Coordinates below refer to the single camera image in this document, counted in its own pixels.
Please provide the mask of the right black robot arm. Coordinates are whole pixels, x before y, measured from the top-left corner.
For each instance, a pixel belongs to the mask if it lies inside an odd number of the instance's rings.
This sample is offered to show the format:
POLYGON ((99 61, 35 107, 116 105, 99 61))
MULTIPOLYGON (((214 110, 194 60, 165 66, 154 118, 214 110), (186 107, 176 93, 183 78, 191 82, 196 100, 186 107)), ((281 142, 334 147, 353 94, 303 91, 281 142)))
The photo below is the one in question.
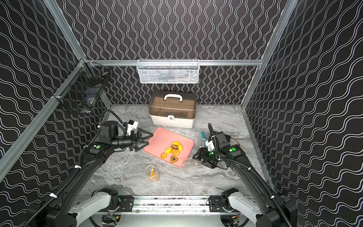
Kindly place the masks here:
POLYGON ((229 135, 222 131, 216 132, 208 124, 210 136, 193 156, 202 165, 215 169, 231 169, 251 192, 255 201, 244 198, 237 189, 224 191, 220 201, 213 203, 212 208, 223 209, 225 212, 238 211, 257 227, 295 227, 297 225, 297 207, 279 196, 262 176, 255 170, 246 153, 238 145, 231 145, 229 135))

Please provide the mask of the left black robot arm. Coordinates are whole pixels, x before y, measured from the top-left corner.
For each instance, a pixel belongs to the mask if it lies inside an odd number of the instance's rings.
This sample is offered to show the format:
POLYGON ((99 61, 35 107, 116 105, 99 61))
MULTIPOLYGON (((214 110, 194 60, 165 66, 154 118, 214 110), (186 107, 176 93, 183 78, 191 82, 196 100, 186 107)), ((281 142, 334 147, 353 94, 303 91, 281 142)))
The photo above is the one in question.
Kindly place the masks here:
POLYGON ((83 148, 78 162, 70 175, 49 193, 49 200, 35 203, 26 210, 28 220, 24 227, 75 227, 80 224, 81 214, 71 211, 77 195, 94 174, 114 152, 126 149, 136 151, 145 148, 153 133, 138 128, 127 132, 128 123, 120 117, 115 121, 100 123, 96 135, 83 148))

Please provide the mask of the brown heart cookie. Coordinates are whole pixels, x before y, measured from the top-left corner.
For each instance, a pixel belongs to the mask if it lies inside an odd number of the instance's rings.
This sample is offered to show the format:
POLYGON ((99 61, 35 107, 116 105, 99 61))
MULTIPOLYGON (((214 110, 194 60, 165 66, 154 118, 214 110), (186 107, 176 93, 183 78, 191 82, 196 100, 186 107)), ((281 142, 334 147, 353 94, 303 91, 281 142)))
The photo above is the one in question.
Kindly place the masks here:
POLYGON ((170 157, 170 163, 176 163, 178 161, 178 157, 177 156, 171 156, 170 157))

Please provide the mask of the clear cookie jar handled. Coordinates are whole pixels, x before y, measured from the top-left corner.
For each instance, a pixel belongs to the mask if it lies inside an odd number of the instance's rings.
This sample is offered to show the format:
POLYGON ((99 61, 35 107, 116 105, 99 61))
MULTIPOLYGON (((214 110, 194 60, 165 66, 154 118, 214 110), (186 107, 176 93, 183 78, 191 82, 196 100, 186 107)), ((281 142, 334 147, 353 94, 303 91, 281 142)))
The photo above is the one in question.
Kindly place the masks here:
POLYGON ((200 137, 199 139, 198 139, 198 143, 197 143, 197 145, 199 146, 199 147, 206 147, 206 142, 208 141, 208 139, 206 139, 206 138, 204 138, 204 137, 200 137))

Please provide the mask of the large orange fish cookie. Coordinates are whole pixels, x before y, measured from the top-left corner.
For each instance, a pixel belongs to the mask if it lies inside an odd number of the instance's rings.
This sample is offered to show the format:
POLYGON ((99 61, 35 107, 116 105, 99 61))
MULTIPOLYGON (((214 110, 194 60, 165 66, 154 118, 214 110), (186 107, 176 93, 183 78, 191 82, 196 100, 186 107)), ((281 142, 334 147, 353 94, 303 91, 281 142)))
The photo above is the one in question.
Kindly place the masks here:
POLYGON ((180 142, 178 141, 175 141, 171 144, 171 148, 172 148, 172 151, 182 151, 183 150, 183 146, 180 142))

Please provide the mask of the orange swirl cookie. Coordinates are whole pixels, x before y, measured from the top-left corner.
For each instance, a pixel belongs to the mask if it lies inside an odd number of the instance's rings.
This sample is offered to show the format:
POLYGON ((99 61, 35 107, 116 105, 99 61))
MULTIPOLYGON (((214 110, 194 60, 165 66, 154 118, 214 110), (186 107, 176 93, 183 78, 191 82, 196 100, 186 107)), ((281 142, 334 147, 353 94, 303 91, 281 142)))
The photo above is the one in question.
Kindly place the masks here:
POLYGON ((177 150, 177 149, 172 149, 171 153, 174 155, 174 156, 178 156, 180 154, 180 151, 177 150))
POLYGON ((167 158, 167 154, 163 152, 163 153, 161 154, 161 158, 162 158, 162 159, 166 159, 166 158, 167 158))

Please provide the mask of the clear cookie jar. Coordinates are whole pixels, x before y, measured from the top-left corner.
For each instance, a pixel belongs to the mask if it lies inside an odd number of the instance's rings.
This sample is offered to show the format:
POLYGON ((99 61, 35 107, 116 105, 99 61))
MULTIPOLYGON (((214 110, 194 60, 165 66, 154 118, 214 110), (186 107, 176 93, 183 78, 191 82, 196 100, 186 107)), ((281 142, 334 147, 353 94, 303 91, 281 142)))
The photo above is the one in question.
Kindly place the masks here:
POLYGON ((188 169, 188 170, 199 169, 199 168, 203 168, 203 167, 204 167, 204 165, 203 165, 202 161, 193 159, 193 158, 185 159, 182 164, 182 168, 188 169))
POLYGON ((145 170, 145 175, 151 182, 157 182, 160 179, 160 173, 156 166, 149 165, 145 170))

